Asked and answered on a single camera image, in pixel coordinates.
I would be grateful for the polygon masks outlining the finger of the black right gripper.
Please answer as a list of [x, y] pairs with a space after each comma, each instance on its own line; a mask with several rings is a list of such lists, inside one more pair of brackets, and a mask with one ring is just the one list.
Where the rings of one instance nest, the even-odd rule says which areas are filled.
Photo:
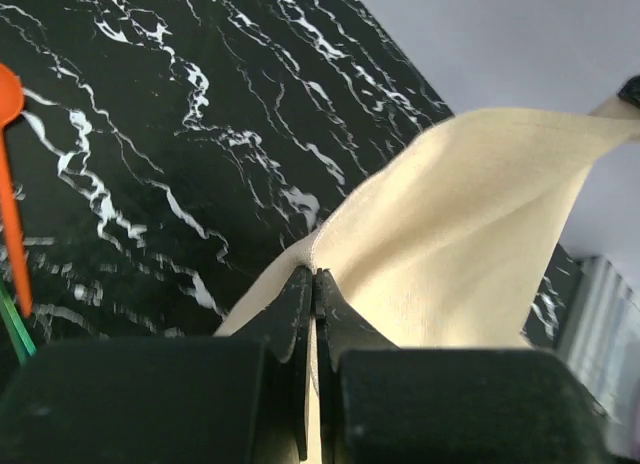
[[617, 97], [620, 101], [640, 109], [640, 75], [629, 78], [619, 89]]

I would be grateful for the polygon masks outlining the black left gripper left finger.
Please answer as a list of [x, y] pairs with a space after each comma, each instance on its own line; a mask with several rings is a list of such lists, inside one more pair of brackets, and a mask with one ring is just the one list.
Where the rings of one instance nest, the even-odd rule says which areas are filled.
[[215, 382], [216, 462], [308, 456], [313, 274], [296, 268], [277, 297], [217, 345], [230, 361]]

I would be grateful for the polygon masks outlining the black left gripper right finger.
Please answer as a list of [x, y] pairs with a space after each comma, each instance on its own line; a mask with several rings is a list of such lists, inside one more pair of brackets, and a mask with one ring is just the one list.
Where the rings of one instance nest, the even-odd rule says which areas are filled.
[[373, 385], [364, 378], [362, 353], [377, 357], [398, 347], [346, 301], [327, 269], [314, 277], [313, 309], [321, 457], [324, 462], [358, 462], [357, 445], [363, 438], [355, 418], [373, 395]]

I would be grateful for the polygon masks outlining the beige cloth napkin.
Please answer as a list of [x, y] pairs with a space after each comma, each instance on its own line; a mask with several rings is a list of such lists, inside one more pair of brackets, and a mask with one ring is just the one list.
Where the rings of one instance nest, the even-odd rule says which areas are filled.
[[293, 270], [327, 269], [401, 347], [522, 348], [521, 330], [596, 160], [639, 136], [614, 96], [587, 115], [486, 108], [429, 128], [274, 259], [219, 334], [238, 332]]

